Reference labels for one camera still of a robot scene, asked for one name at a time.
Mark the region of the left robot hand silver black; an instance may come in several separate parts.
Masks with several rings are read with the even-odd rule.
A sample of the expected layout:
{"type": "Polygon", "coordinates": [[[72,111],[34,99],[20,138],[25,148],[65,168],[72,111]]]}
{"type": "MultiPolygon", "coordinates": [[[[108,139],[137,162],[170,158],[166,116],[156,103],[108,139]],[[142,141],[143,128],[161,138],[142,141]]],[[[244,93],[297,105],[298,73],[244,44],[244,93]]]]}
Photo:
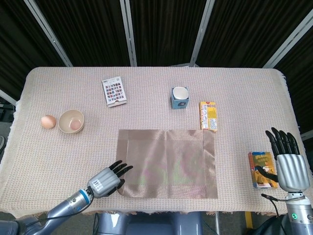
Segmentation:
{"type": "Polygon", "coordinates": [[[93,176],[87,183],[95,198],[108,197],[120,189],[125,180],[122,176],[133,168],[119,160],[93,176]]]}

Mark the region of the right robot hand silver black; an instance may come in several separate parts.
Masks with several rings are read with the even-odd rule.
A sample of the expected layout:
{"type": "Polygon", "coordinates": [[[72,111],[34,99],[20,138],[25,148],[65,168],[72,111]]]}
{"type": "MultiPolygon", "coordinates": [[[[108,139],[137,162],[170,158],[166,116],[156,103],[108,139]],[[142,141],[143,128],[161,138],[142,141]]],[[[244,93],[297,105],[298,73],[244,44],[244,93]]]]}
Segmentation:
{"type": "Polygon", "coordinates": [[[295,137],[272,127],[265,131],[269,138],[276,163],[274,179],[286,192],[304,192],[310,187],[309,175],[305,159],[300,155],[295,137]]]}

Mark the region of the beige round bowl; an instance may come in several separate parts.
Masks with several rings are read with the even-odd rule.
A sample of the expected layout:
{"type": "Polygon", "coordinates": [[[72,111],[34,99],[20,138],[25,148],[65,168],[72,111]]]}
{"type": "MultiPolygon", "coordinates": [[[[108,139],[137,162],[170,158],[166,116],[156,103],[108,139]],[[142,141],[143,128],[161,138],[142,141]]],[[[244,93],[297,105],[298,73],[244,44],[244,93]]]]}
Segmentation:
{"type": "Polygon", "coordinates": [[[61,114],[58,120],[59,129],[66,134],[80,132],[85,124],[84,115],[75,109],[70,109],[61,114]]]}

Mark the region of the brown woven placemat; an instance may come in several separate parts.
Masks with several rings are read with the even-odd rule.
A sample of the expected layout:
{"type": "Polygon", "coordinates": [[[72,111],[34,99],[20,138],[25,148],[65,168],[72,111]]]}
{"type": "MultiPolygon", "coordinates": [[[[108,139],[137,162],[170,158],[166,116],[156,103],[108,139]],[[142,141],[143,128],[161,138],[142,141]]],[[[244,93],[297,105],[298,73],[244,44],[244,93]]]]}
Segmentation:
{"type": "Polygon", "coordinates": [[[128,198],[217,199],[215,133],[210,130],[119,130],[117,160],[128,198]]]}

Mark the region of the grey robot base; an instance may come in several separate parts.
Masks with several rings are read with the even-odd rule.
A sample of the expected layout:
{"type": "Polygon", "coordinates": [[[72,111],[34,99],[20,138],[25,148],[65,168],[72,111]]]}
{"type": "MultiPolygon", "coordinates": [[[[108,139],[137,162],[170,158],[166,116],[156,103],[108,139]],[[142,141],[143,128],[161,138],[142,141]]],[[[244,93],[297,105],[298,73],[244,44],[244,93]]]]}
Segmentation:
{"type": "Polygon", "coordinates": [[[203,235],[200,212],[101,213],[93,235],[203,235]]]}

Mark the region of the orange and blue snack box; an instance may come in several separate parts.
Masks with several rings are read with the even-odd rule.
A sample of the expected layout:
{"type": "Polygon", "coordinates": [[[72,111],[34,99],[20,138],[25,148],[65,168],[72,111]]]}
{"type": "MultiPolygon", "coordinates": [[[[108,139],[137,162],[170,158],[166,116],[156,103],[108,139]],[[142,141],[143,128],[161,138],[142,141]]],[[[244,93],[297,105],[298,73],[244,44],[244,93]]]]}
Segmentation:
{"type": "Polygon", "coordinates": [[[250,172],[253,187],[261,188],[278,188],[278,183],[274,180],[277,177],[276,170],[270,152],[249,152],[248,154],[250,172]]]}

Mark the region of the beige woven tablecloth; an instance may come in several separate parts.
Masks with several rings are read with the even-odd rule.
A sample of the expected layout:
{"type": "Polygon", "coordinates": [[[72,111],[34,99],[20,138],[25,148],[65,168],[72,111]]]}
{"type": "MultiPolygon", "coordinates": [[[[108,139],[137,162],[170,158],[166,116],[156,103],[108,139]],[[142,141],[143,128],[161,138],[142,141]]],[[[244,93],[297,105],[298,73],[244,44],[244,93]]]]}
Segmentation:
{"type": "Polygon", "coordinates": [[[17,218],[50,210],[115,162],[120,129],[199,129],[199,103],[213,101],[217,199],[141,199],[119,193],[94,211],[273,212],[252,186],[248,153],[270,151],[265,131],[290,132],[305,147],[284,75],[275,69],[187,67],[38,67],[26,77],[0,163],[0,212],[17,218]],[[127,103],[107,107],[102,80],[120,76],[127,103]],[[173,87],[186,87],[185,109],[172,109],[173,87]],[[66,134],[61,114],[75,109],[83,129],[66,134]],[[52,115],[52,129],[41,117],[52,115]]]}

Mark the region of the brown egg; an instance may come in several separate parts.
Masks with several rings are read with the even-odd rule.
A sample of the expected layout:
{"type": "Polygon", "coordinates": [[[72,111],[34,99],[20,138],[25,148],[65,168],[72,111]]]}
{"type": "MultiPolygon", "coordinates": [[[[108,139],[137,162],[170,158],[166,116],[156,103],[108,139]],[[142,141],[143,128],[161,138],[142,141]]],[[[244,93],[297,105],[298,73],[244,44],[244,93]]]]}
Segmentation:
{"type": "Polygon", "coordinates": [[[45,129],[52,129],[55,127],[57,119],[52,115],[45,115],[41,117],[41,125],[45,129]]]}

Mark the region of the white box with colourful grid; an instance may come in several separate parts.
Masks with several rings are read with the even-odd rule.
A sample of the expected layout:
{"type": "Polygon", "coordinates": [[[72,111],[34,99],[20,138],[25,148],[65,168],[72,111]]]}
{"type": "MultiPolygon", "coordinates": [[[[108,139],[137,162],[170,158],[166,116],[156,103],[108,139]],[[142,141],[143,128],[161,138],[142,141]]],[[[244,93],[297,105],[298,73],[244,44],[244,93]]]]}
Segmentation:
{"type": "Polygon", "coordinates": [[[102,80],[103,91],[107,107],[114,107],[127,103],[126,94],[120,76],[102,80]]]}

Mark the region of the yellow flat carton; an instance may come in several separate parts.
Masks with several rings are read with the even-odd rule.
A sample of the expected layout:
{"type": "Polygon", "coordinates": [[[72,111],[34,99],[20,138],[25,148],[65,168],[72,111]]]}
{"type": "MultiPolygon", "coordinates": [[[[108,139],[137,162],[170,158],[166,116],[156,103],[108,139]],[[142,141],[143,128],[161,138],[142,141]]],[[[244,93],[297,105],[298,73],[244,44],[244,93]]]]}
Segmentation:
{"type": "Polygon", "coordinates": [[[216,103],[202,101],[199,103],[200,129],[217,132],[216,103]]]}

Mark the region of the blue speaker carton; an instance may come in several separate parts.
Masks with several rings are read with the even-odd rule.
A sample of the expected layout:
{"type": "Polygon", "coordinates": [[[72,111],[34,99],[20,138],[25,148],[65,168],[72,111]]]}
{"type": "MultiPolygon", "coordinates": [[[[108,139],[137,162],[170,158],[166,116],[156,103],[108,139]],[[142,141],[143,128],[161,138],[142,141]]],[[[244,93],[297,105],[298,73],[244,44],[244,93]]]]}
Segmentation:
{"type": "Polygon", "coordinates": [[[188,102],[189,102],[189,98],[187,100],[176,100],[176,99],[174,99],[173,94],[171,92],[172,109],[185,109],[188,102]]]}

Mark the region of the white square cup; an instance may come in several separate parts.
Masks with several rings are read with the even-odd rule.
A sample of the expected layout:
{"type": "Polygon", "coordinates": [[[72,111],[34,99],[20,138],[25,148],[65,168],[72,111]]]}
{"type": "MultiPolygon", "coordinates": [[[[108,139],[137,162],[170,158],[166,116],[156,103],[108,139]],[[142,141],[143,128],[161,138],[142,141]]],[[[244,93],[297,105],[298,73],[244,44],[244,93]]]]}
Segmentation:
{"type": "Polygon", "coordinates": [[[172,94],[176,100],[187,100],[189,98],[189,92],[186,87],[174,87],[172,94]]]}

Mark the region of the black equipment beside table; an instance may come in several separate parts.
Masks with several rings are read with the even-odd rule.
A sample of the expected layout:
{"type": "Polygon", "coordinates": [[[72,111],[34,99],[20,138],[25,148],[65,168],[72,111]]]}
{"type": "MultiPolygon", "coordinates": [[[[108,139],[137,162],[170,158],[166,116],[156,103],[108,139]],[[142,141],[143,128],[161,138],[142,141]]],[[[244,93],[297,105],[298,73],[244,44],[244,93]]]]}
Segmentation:
{"type": "Polygon", "coordinates": [[[0,97],[0,122],[12,123],[14,120],[15,106],[0,97]]]}

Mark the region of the dark pleated curtain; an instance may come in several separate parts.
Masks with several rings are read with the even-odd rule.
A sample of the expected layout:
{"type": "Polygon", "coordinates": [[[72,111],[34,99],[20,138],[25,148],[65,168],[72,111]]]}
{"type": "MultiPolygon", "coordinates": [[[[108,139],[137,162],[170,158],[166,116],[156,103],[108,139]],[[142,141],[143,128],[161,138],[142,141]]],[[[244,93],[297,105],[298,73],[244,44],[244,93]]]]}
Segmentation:
{"type": "MultiPolygon", "coordinates": [[[[126,0],[139,66],[191,61],[207,0],[126,0]]],[[[120,0],[34,0],[74,66],[130,64],[120,0]]],[[[201,67],[260,68],[313,10],[313,0],[215,0],[201,67]]],[[[18,99],[27,74],[64,62],[24,0],[0,0],[0,90],[18,99]]],[[[313,130],[313,27],[275,66],[301,132],[313,130]]]]}

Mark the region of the grey metal partition post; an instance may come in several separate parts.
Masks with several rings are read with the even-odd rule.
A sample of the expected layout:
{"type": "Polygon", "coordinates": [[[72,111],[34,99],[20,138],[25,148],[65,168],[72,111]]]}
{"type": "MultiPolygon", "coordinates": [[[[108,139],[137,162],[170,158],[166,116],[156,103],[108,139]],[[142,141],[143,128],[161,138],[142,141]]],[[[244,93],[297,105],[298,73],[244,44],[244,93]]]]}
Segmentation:
{"type": "Polygon", "coordinates": [[[131,67],[137,67],[130,0],[119,0],[131,67]]]}
{"type": "Polygon", "coordinates": [[[72,67],[73,64],[70,61],[66,51],[64,50],[63,46],[61,45],[60,41],[58,40],[57,36],[55,35],[54,31],[52,30],[51,26],[49,25],[48,21],[46,20],[45,16],[41,12],[40,8],[36,4],[35,0],[23,0],[26,4],[27,8],[39,24],[40,28],[56,50],[57,54],[63,61],[66,67],[72,67]]]}
{"type": "Polygon", "coordinates": [[[274,68],[312,27],[313,8],[298,24],[293,32],[286,38],[286,40],[280,45],[280,47],[269,58],[269,60],[263,65],[263,68],[274,68]]]}
{"type": "Polygon", "coordinates": [[[203,10],[203,14],[202,14],[200,26],[198,29],[196,41],[194,44],[192,56],[190,59],[189,67],[194,67],[196,65],[196,60],[199,55],[199,51],[200,51],[200,48],[204,39],[204,35],[205,35],[206,29],[210,20],[211,13],[214,8],[214,4],[215,4],[215,0],[206,0],[205,8],[203,10]]]}

